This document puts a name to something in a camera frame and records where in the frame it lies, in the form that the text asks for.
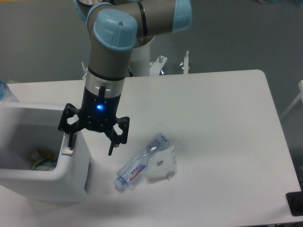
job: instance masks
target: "plastic water bottle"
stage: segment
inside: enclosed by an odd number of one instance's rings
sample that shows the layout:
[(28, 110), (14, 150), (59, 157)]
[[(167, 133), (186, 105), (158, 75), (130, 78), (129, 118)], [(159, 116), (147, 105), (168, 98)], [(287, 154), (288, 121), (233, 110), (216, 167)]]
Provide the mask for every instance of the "plastic water bottle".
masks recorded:
[(157, 133), (153, 140), (133, 156), (118, 172), (118, 178), (114, 180), (115, 186), (122, 190), (132, 187), (143, 176), (152, 154), (170, 147), (170, 142), (161, 132)]
[(7, 84), (0, 80), (0, 101), (18, 102)]
[(280, 0), (258, 0), (261, 3), (278, 3)]

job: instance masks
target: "blue led light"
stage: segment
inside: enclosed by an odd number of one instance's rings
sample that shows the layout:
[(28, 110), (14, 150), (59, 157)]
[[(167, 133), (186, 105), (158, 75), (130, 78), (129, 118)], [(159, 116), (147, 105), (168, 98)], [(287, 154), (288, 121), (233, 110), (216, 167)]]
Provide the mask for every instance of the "blue led light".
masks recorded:
[(104, 106), (103, 106), (103, 105), (97, 105), (97, 109), (98, 109), (98, 110), (103, 110), (103, 109), (104, 109)]

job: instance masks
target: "light blue joint cap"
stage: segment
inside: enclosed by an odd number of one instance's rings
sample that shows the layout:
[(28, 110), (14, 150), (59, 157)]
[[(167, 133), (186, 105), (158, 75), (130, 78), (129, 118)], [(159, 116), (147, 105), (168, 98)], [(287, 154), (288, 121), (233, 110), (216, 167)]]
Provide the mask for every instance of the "light blue joint cap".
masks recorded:
[(182, 31), (189, 28), (193, 20), (190, 0), (176, 0), (174, 21), (171, 32)]
[(81, 9), (80, 9), (80, 7), (79, 7), (79, 5), (78, 5), (77, 0), (73, 0), (73, 2), (74, 2), (74, 6), (75, 6), (75, 8), (76, 8), (76, 10), (77, 10), (78, 16), (80, 17), (80, 19), (81, 19), (82, 21), (85, 21), (85, 20), (86, 20), (86, 16), (85, 16), (84, 13), (81, 11)]
[(90, 14), (92, 13), (92, 11), (93, 11), (95, 8), (97, 8), (97, 7), (99, 7), (99, 6), (102, 6), (102, 5), (114, 6), (114, 5), (112, 5), (112, 4), (108, 3), (108, 2), (99, 2), (99, 3), (95, 4), (95, 5), (93, 5), (93, 6), (89, 9), (89, 13), (87, 14), (87, 20), (86, 20), (87, 26), (88, 26), (88, 22), (89, 22), (89, 16), (90, 16)]
[(98, 41), (114, 51), (128, 51), (137, 40), (138, 23), (135, 18), (116, 9), (103, 9), (93, 26)]

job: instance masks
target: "bin contents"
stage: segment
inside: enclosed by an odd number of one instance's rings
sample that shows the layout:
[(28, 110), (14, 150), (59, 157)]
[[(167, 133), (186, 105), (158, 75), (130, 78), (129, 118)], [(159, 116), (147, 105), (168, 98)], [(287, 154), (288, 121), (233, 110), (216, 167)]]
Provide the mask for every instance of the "bin contents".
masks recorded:
[(53, 152), (44, 149), (38, 149), (31, 157), (33, 163), (32, 170), (52, 171), (57, 166), (57, 159)]

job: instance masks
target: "white table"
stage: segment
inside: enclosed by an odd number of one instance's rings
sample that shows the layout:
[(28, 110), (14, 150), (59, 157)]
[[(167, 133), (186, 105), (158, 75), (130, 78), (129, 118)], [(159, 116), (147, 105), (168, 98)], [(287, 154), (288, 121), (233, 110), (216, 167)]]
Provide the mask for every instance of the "white table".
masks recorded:
[[(13, 84), (22, 102), (80, 107), (84, 81)], [(263, 72), (126, 79), (118, 117), (128, 143), (107, 156), (109, 139), (84, 130), (95, 160), (84, 203), (27, 201), (0, 187), (1, 226), (235, 227), (296, 222), (285, 194), (299, 191)], [(175, 143), (170, 182), (119, 193), (116, 171), (157, 132)]]

